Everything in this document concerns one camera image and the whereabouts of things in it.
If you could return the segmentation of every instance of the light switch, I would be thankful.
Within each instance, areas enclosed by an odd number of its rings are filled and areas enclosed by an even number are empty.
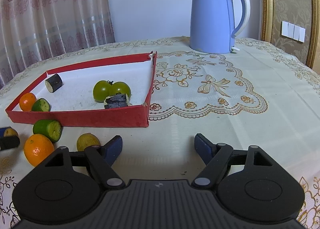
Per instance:
[[[294,40],[299,40],[299,36],[300,36],[300,27],[295,25],[294,26],[294,31],[293,31],[293,39]]]
[[[281,35],[287,37],[288,36],[288,23],[285,21],[281,22]]]
[[[304,42],[305,34],[306,34],[306,29],[300,27],[299,41]]]
[[[288,37],[293,38],[294,24],[288,23]]]

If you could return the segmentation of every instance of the table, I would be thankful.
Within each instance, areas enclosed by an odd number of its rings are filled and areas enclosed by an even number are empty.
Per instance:
[[[87,132],[102,144],[121,135],[124,147],[113,169],[127,182],[192,180],[204,167],[193,147],[196,133],[234,149],[258,145],[303,187],[305,205],[298,220],[319,228],[320,76],[269,43],[242,38],[236,46],[240,51],[220,55],[193,51],[187,37],[113,43],[41,61],[18,74],[0,91],[1,127],[12,126],[22,142],[0,153],[0,228],[17,223],[12,189],[32,169],[22,150],[32,125],[11,122],[4,112],[10,102],[48,69],[150,51],[158,52],[150,126],[64,127],[56,146],[76,151],[77,138]]]

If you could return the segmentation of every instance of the sheer curtain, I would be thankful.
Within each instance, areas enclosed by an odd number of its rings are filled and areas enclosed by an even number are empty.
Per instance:
[[[114,41],[108,0],[0,0],[0,88],[35,62]]]

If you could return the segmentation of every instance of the blue kettle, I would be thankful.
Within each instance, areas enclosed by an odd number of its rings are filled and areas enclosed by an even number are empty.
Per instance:
[[[192,0],[190,47],[194,50],[226,54],[234,47],[235,37],[247,25],[250,0],[241,0],[242,17],[235,27],[232,0]]]

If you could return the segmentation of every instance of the orange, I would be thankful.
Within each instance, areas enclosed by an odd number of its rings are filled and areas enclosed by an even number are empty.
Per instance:
[[[32,166],[37,166],[53,151],[52,142],[42,134],[33,134],[24,144],[24,155]]]
[[[33,93],[26,93],[21,96],[19,105],[23,111],[31,111],[33,104],[36,102],[36,96]]]

